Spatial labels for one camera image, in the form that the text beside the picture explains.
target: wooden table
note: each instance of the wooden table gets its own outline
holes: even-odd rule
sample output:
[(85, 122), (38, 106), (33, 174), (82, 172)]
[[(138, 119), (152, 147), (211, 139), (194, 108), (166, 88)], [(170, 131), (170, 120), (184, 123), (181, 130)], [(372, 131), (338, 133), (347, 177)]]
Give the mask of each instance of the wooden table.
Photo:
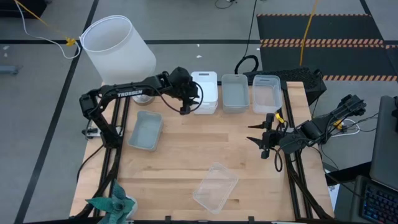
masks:
[[(295, 123), (310, 119), (303, 84), (291, 82), (288, 88)], [(256, 221), (294, 220), (285, 166), (282, 172), (277, 172), (274, 152), (269, 159), (263, 160), (258, 147), (246, 139), (246, 136), (261, 137), (263, 130), (247, 126), (261, 124), (265, 115), (255, 114), (251, 107), (243, 114), (225, 114), (220, 86), (218, 98), (214, 115), (186, 116), (167, 108), (159, 97), (147, 106), (138, 106), (131, 100), (118, 182), (138, 201), (138, 211), (133, 219), (164, 220), (166, 215), (171, 215), (173, 220), (248, 220), (248, 216), (254, 216)], [(179, 108), (179, 101), (168, 96), (165, 99)], [(113, 107), (110, 103), (103, 113), (108, 122)], [(123, 106), (120, 107), (119, 121), (122, 109)], [(163, 116), (164, 127), (155, 152), (128, 145), (139, 110), (158, 112)], [(85, 158), (101, 144), (99, 138), (90, 140)], [(85, 199), (92, 197), (98, 188), (103, 157), (104, 150), (81, 171), (70, 215), (77, 214), (85, 206)], [(309, 191), (333, 216), (319, 153), (312, 148), (304, 149), (302, 160)], [(218, 215), (207, 211), (192, 197), (214, 162), (223, 164), (239, 177)], [(297, 192), (304, 217), (302, 195), (299, 190)]]

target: concrete floor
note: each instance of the concrete floor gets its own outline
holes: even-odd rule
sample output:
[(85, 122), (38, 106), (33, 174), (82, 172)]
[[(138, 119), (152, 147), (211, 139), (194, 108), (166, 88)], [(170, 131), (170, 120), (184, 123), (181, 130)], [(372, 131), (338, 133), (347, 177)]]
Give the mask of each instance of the concrete floor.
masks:
[[(53, 0), (42, 18), (77, 37), (90, 11), (93, 0)], [(315, 0), (267, 0), (257, 3), (258, 13), (309, 13)], [(367, 0), (376, 24), (386, 40), (398, 40), (394, 0)], [(247, 39), (254, 1), (238, 1), (229, 9), (216, 9), (214, 0), (99, 0), (93, 21), (120, 14), (132, 20), (143, 39)], [(321, 0), (317, 13), (364, 13), (359, 0)], [(257, 40), (254, 20), (251, 38)], [(61, 39), (37, 20), (28, 20), (27, 29), (34, 35)], [(22, 30), (20, 19), (0, 18), (0, 40), (31, 39)], [(0, 217), (12, 223), (24, 196), (27, 183), (48, 130), (55, 105), (65, 81), (71, 60), (64, 59), (54, 45), (0, 45), (0, 63), (22, 65), (17, 76), (0, 76)], [(157, 58), (156, 72), (171, 71), (182, 66), (189, 71), (214, 70), (218, 74), (233, 73), (245, 45), (217, 44), (150, 45)], [(259, 55), (257, 45), (249, 46), (249, 54)], [(67, 49), (72, 55), (74, 49)], [(244, 64), (241, 71), (250, 70)], [(75, 177), (85, 149), (80, 131), (86, 119), (81, 115), (78, 97), (101, 83), (98, 72), (82, 53), (70, 86), (60, 120), (52, 139), (43, 171), (39, 177), (25, 222), (67, 218), (75, 191)], [(328, 91), (320, 98), (316, 115), (332, 110), (347, 94), (366, 100), (367, 113), (374, 114), (382, 95), (398, 95), (396, 82), (326, 82)], [(375, 121), (361, 124), (363, 129), (375, 127)], [(374, 133), (331, 139), (324, 151), (340, 169), (371, 159)]]

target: keyboard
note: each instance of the keyboard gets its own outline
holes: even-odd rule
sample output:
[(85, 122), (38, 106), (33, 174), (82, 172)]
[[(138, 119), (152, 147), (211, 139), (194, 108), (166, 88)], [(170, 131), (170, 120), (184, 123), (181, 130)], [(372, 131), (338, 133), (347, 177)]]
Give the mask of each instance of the keyboard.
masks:
[(366, 182), (362, 195), (359, 216), (373, 223), (398, 224), (398, 192)]

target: white bucket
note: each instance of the white bucket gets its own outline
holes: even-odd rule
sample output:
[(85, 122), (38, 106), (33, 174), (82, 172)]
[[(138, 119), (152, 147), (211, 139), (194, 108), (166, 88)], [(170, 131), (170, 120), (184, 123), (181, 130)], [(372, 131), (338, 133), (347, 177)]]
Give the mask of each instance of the white bucket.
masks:
[(124, 16), (96, 21), (80, 40), (105, 84), (140, 82), (153, 75), (155, 55)]

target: yellow cable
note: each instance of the yellow cable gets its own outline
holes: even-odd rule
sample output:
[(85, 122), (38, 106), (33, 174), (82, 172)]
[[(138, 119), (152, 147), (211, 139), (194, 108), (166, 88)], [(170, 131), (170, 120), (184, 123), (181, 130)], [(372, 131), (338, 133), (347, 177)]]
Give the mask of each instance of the yellow cable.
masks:
[(312, 17), (315, 13), (315, 10), (317, 9), (317, 4), (319, 0), (315, 0), (315, 4), (313, 5), (312, 12), (310, 19), (308, 20), (307, 28), (305, 29), (304, 37), (303, 37), (303, 43), (301, 44), (301, 52), (300, 52), (300, 66), (303, 64), (303, 52), (304, 52), (304, 46), (305, 46), (305, 39), (307, 38), (307, 33), (308, 30), (310, 29)]
[(23, 7), (27, 12), (29, 12), (32, 16), (34, 16), (36, 19), (38, 19), (40, 22), (42, 22), (44, 25), (46, 25), (48, 28), (53, 29), (55, 32), (61, 34), (66, 40), (67, 40), (67, 46), (72, 46), (76, 40), (75, 39), (71, 39), (69, 37), (67, 37), (65, 34), (63, 34), (60, 30), (50, 26), (48, 23), (46, 23), (44, 20), (42, 20), (39, 16), (36, 16), (36, 14), (34, 14), (32, 11), (30, 11), (28, 8), (26, 8), (22, 3), (20, 3), (18, 0), (14, 0), (18, 5), (20, 5), (21, 7)]

